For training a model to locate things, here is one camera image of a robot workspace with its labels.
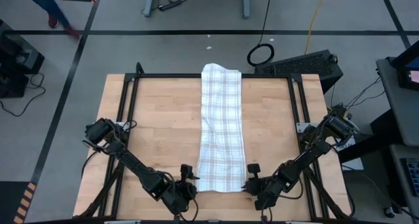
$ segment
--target cloth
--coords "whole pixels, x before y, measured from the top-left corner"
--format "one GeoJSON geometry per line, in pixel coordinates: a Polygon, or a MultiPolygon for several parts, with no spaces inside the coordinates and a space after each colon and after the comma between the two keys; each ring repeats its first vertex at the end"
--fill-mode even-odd
{"type": "Polygon", "coordinates": [[[67,18],[60,10],[55,0],[32,0],[37,5],[39,5],[42,9],[44,9],[49,15],[57,19],[61,22],[63,27],[68,28],[70,23],[68,22],[67,18]]]}
{"type": "Polygon", "coordinates": [[[240,192],[246,182],[242,134],[242,74],[217,64],[202,71],[202,131],[198,191],[240,192]]]}

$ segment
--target metal table leg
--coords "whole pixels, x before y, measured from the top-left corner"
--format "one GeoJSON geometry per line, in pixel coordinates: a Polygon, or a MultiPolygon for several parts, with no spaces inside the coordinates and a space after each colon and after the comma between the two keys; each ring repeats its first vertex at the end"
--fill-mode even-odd
{"type": "Polygon", "coordinates": [[[143,14],[145,17],[150,17],[151,14],[151,5],[153,4],[153,0],[147,0],[145,2],[145,7],[144,7],[144,11],[143,14]]]}
{"type": "Polygon", "coordinates": [[[243,18],[250,18],[250,0],[243,0],[243,18]]]}

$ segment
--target shoe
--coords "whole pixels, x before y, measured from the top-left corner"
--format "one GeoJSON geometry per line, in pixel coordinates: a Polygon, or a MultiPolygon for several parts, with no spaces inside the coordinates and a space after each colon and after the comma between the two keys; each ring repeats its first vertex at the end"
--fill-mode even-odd
{"type": "Polygon", "coordinates": [[[50,15],[48,19],[48,25],[50,26],[50,28],[54,29],[58,27],[58,25],[60,25],[60,22],[50,15]]]}
{"type": "Polygon", "coordinates": [[[68,35],[72,36],[74,39],[76,39],[76,40],[80,39],[79,32],[74,30],[71,26],[69,26],[68,28],[64,28],[64,29],[68,32],[68,35]]]}

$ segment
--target blue jeans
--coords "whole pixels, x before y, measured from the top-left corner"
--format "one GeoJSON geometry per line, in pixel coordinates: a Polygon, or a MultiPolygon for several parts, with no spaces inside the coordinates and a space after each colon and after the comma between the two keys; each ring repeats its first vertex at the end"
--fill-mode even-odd
{"type": "Polygon", "coordinates": [[[49,15],[61,22],[63,27],[68,28],[70,23],[64,16],[63,12],[58,7],[55,0],[32,0],[37,3],[42,9],[44,9],[49,15]]]}

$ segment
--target yellow cable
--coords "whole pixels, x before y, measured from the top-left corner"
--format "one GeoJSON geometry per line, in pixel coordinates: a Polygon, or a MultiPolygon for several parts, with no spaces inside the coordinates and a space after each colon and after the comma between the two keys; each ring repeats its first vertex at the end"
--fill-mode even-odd
{"type": "Polygon", "coordinates": [[[323,0],[319,0],[319,3],[317,4],[316,11],[314,12],[314,15],[313,15],[312,22],[310,23],[310,29],[308,30],[308,35],[307,35],[306,50],[304,51],[304,54],[307,54],[308,47],[310,46],[310,37],[312,35],[313,23],[314,23],[314,20],[316,19],[317,13],[319,12],[319,9],[321,7],[322,2],[323,2],[323,0]]]}

